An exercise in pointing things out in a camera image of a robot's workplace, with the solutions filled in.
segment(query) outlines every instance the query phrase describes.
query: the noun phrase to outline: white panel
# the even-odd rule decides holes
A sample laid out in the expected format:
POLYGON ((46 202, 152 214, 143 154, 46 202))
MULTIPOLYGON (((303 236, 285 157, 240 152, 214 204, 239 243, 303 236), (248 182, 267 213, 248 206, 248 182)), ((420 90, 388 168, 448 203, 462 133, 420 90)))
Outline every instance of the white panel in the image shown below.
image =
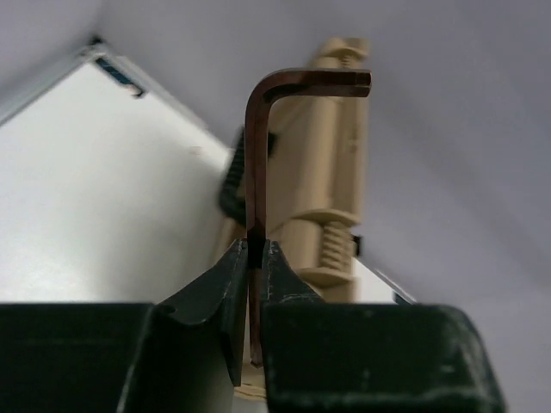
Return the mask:
POLYGON ((0 128, 0 300, 153 300, 208 265, 227 149, 85 65, 0 128))
POLYGON ((373 271, 359 262, 352 261, 352 271, 357 278, 356 302, 365 304, 393 304, 393 289, 373 271))

